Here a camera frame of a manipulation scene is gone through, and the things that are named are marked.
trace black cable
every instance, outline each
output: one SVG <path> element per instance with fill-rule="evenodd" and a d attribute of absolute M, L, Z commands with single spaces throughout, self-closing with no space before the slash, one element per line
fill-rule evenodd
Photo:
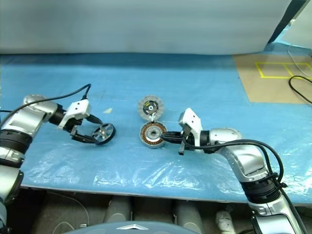
<path fill-rule="evenodd" d="M 261 147 L 263 148 L 263 146 L 264 146 L 264 147 L 268 148 L 273 153 L 273 155 L 275 156 L 275 158 L 276 158 L 276 160 L 278 162 L 278 165 L 279 165 L 279 175 L 278 175 L 277 181 L 281 182 L 281 180 L 282 180 L 282 178 L 284 176 L 284 166 L 283 166 L 283 162 L 282 162 L 280 156 L 278 155 L 278 153 L 270 145 L 268 145 L 268 144 L 266 144 L 264 142 L 257 141 L 257 140 L 244 139 L 244 140 L 233 140 L 233 141 L 229 141 L 229 142 L 222 143 L 222 144 L 217 144 L 217 145 L 205 145 L 205 146 L 194 146 L 194 145 L 191 145 L 190 143 L 188 143 L 186 141 L 185 138 L 183 138 L 183 142 L 184 142 L 184 144 L 187 147 L 195 149 L 195 150 L 215 149 L 215 148 L 222 148 L 222 147 L 234 146 L 234 145 L 254 145 L 254 146 L 257 146 L 257 147 L 259 147 L 261 149 Z M 264 156 L 266 158 L 266 162 L 268 164 L 268 167 L 271 167 L 269 157 L 266 154 L 264 154 Z"/>
<path fill-rule="evenodd" d="M 57 99 L 62 99 L 62 98 L 67 98 L 69 96 L 72 96 L 74 94 L 77 94 L 79 93 L 80 91 L 84 90 L 85 88 L 87 88 L 86 92 L 84 93 L 82 99 L 86 99 L 87 98 L 87 95 L 88 95 L 88 92 L 90 90 L 90 87 L 91 87 L 91 84 L 86 84 L 85 86 L 81 87 L 80 89 L 77 89 L 76 91 L 73 91 L 72 93 L 70 94 L 66 94 L 66 95 L 62 95 L 62 96 L 59 96 L 59 97 L 51 97 L 51 98 L 45 98 L 45 99 L 41 99 L 41 100 L 37 100 L 37 101 L 32 101 L 32 102 L 29 102 L 27 104 L 24 104 L 18 108 L 16 108 L 15 110 L 11 111 L 5 118 L 4 120 L 0 123 L 0 128 L 4 125 L 4 123 L 12 116 L 14 115 L 17 111 L 23 109 L 24 107 L 26 106 L 29 106 L 29 105 L 32 105 L 32 104 L 35 104 L 35 103 L 38 103 L 38 102 L 43 102 L 43 101 L 52 101 L 52 100 L 57 100 Z"/>
<path fill-rule="evenodd" d="M 312 81 L 309 80 L 308 78 L 303 77 L 303 76 L 293 76 L 293 77 L 291 77 L 291 78 L 288 80 L 288 84 L 289 84 L 290 88 L 291 88 L 294 92 L 296 92 L 298 95 L 300 95 L 305 101 L 307 101 L 307 102 L 309 102 L 309 103 L 312 104 L 312 101 L 311 101 L 311 100 L 307 99 L 302 93 L 300 93 L 298 90 L 296 90 L 296 89 L 293 87 L 293 85 L 292 85 L 292 79 L 293 79 L 293 78 L 296 78 L 296 77 L 305 79 L 306 81 L 310 82 L 311 84 L 312 84 Z"/>
<path fill-rule="evenodd" d="M 262 153 L 264 155 L 264 158 L 265 158 L 265 161 L 267 163 L 267 167 L 268 167 L 269 173 L 273 174 L 271 162 L 270 162 L 269 155 L 268 155 L 267 151 L 265 150 L 265 148 L 262 145 L 257 145 L 257 147 L 261 149 L 261 151 L 262 151 Z"/>

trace table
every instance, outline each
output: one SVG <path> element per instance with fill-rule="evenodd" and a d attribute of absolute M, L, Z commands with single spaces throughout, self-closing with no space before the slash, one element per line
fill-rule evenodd
<path fill-rule="evenodd" d="M 264 53 L 285 54 L 285 48 L 270 44 Z M 149 149 L 142 144 L 139 131 L 146 121 L 137 104 L 153 94 L 163 100 L 165 112 L 159 121 L 170 131 L 180 131 L 178 117 L 191 107 L 204 129 L 236 128 L 245 138 L 273 146 L 284 162 L 292 201 L 312 203 L 311 106 L 249 102 L 231 56 L 5 55 L 1 66 L 3 109 L 18 107 L 27 94 L 54 97 L 91 83 L 92 114 L 117 129 L 112 141 L 99 147 L 72 141 L 67 132 L 44 124 L 21 168 L 25 187 L 245 202 L 222 156 L 180 156 L 178 145 Z M 67 108 L 81 96 L 57 103 Z M 109 108 L 112 112 L 105 114 Z M 90 134 L 95 128 L 84 122 L 81 130 Z M 272 164 L 277 170 L 274 159 Z"/>

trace yellow tape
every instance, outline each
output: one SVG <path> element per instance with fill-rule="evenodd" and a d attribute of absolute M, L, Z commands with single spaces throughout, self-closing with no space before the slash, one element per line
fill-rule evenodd
<path fill-rule="evenodd" d="M 297 63 L 294 63 L 294 62 L 255 62 L 254 63 L 259 74 L 260 74 L 260 77 L 261 78 L 273 78 L 273 79 L 289 79 L 290 77 L 293 76 L 293 73 L 291 72 L 291 70 L 288 68 L 287 65 L 306 65 L 307 67 L 309 67 L 312 71 L 312 67 L 309 63 L 307 62 L 297 62 Z M 280 64 L 280 65 L 283 65 L 284 68 L 286 69 L 286 71 L 289 73 L 289 77 L 286 77 L 286 76 L 265 76 L 260 68 L 260 64 Z"/>

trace black wire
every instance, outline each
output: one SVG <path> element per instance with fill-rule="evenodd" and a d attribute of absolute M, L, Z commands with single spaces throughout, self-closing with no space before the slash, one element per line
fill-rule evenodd
<path fill-rule="evenodd" d="M 190 143 L 188 143 L 186 141 L 185 138 L 183 138 L 183 142 L 184 144 L 189 147 L 189 148 L 192 148 L 192 149 L 196 149 L 196 150 L 204 150 L 204 149 L 215 149 L 215 148 L 222 148 L 222 147 L 226 147 L 226 146 L 234 146 L 234 145 L 254 145 L 254 146 L 257 146 L 259 147 L 263 153 L 265 152 L 265 150 L 263 149 L 263 146 L 268 148 L 272 153 L 273 155 L 275 156 L 277 162 L 278 162 L 278 166 L 279 166 L 279 175 L 278 175 L 278 179 L 277 181 L 278 182 L 281 182 L 283 176 L 284 176 L 284 166 L 283 166 L 283 162 L 280 158 L 280 156 L 278 155 L 278 153 L 268 144 L 264 143 L 264 142 L 261 142 L 261 141 L 257 141 L 257 140 L 248 140 L 248 139 L 244 139 L 244 140 L 233 140 L 233 141 L 229 141 L 229 142 L 226 142 L 226 143 L 222 143 L 222 144 L 217 144 L 217 145 L 205 145 L 205 146 L 194 146 L 194 145 L 191 145 Z M 272 171 L 272 168 L 271 168 L 271 164 L 270 164 L 270 160 L 269 160 L 269 157 L 267 156 L 267 153 L 264 153 L 264 157 L 266 159 L 266 163 L 268 165 L 268 168 L 270 167 L 270 173 Z"/>
<path fill-rule="evenodd" d="M 62 96 L 59 96 L 59 97 L 45 98 L 45 99 L 41 99 L 41 100 L 37 100 L 37 101 L 32 101 L 32 102 L 29 102 L 29 103 L 27 103 L 27 104 L 24 104 L 24 105 L 22 105 L 22 106 L 16 108 L 15 110 L 11 111 L 11 112 L 3 119 L 3 121 L 0 123 L 0 128 L 4 125 L 4 123 L 5 123 L 12 115 L 14 115 L 17 111 L 23 109 L 23 108 L 26 107 L 26 106 L 29 106 L 29 105 L 32 105 L 32 104 L 35 104 L 35 103 L 38 103 L 38 102 L 43 102 L 43 101 L 52 101 L 52 100 L 67 98 L 67 97 L 69 97 L 69 96 L 72 96 L 72 95 L 74 95 L 74 94 L 79 93 L 80 91 L 84 90 L 85 88 L 87 88 L 87 90 L 86 90 L 86 92 L 84 93 L 84 95 L 82 96 L 82 99 L 86 99 L 90 87 L 91 87 L 91 84 L 86 84 L 85 86 L 81 87 L 80 89 L 77 89 L 76 91 L 73 91 L 73 92 L 70 93 L 70 94 L 62 95 Z"/>
<path fill-rule="evenodd" d="M 184 144 L 187 147 L 193 148 L 193 149 L 196 149 L 196 150 L 215 149 L 215 148 L 222 148 L 222 147 L 234 146 L 234 145 L 255 145 L 255 146 L 257 146 L 258 148 L 260 148 L 262 150 L 264 158 L 265 158 L 267 166 L 268 166 L 269 173 L 272 174 L 273 172 L 272 172 L 272 168 L 271 168 L 271 164 L 270 164 L 270 159 L 269 159 L 269 156 L 268 156 L 266 150 L 264 149 L 264 147 L 268 148 L 274 154 L 274 156 L 275 156 L 275 158 L 276 158 L 276 160 L 278 162 L 279 171 L 280 171 L 278 179 L 273 177 L 273 180 L 276 183 L 276 185 L 279 187 L 279 190 L 281 191 L 282 195 L 287 200 L 287 202 L 289 204 L 289 207 L 290 207 L 294 217 L 296 218 L 296 220 L 297 220 L 297 222 L 298 222 L 302 232 L 304 234 L 308 234 L 307 229 L 306 229 L 306 227 L 305 227 L 305 225 L 304 225 L 300 215 L 298 214 L 296 208 L 293 206 L 292 201 L 289 199 L 289 197 L 287 196 L 287 194 L 283 190 L 282 186 L 280 186 L 280 182 L 281 182 L 281 180 L 283 178 L 283 175 L 284 175 L 284 167 L 283 167 L 283 163 L 282 163 L 282 160 L 281 160 L 280 156 L 278 155 L 278 153 L 270 145 L 268 145 L 268 144 L 266 144 L 264 142 L 261 142 L 261 141 L 257 141 L 257 140 L 242 139 L 242 140 L 233 140 L 233 141 L 229 141 L 229 142 L 222 143 L 222 144 L 217 144 L 217 145 L 194 146 L 194 145 L 191 145 L 190 143 L 188 143 L 184 137 L 182 138 L 182 140 L 183 140 Z"/>
<path fill-rule="evenodd" d="M 288 80 L 288 84 L 289 84 L 290 88 L 291 88 L 293 91 L 295 91 L 298 95 L 300 95 L 305 101 L 307 101 L 307 102 L 309 102 L 309 103 L 312 104 L 312 101 L 311 101 L 311 100 L 307 99 L 302 93 L 300 93 L 298 90 L 296 90 L 296 89 L 293 87 L 293 85 L 292 85 L 292 79 L 293 79 L 293 78 L 296 78 L 296 77 L 298 77 L 298 78 L 303 78 L 303 79 L 305 79 L 306 81 L 308 81 L 308 82 L 310 82 L 310 83 L 312 83 L 312 81 L 309 80 L 308 78 L 303 77 L 303 76 L 293 76 L 293 77 L 291 77 L 291 78 Z"/>

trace rotor disc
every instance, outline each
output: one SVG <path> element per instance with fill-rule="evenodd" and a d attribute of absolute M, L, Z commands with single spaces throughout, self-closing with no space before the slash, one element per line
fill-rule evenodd
<path fill-rule="evenodd" d="M 160 98 L 148 95 L 138 104 L 138 112 L 143 119 L 154 121 L 164 113 L 164 104 Z"/>
<path fill-rule="evenodd" d="M 160 122 L 147 122 L 140 131 L 140 139 L 150 148 L 159 148 L 165 142 L 160 138 L 161 134 L 167 132 L 167 128 Z"/>

